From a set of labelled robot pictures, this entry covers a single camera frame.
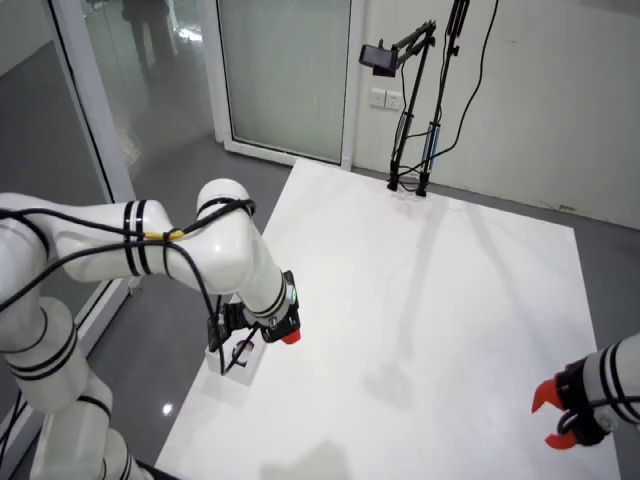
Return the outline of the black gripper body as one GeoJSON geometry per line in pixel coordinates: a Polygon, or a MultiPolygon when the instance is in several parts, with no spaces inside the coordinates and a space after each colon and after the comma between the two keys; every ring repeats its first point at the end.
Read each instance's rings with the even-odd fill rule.
{"type": "Polygon", "coordinates": [[[608,414],[597,412],[605,400],[612,399],[604,358],[584,357],[566,365],[554,378],[564,412],[556,433],[573,432],[576,446],[599,444],[611,432],[611,427],[602,424],[608,414]]]}
{"type": "Polygon", "coordinates": [[[280,340],[283,331],[301,328],[299,313],[297,310],[289,310],[285,317],[275,327],[264,327],[261,335],[266,343],[275,343],[280,340]]]}

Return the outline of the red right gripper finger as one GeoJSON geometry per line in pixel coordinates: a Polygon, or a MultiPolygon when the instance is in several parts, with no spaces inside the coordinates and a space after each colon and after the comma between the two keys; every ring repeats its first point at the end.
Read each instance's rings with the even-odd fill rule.
{"type": "Polygon", "coordinates": [[[558,410],[562,410],[562,400],[557,391],[557,379],[551,378],[543,381],[535,390],[531,406],[531,412],[536,413],[543,405],[549,404],[558,410]]]}

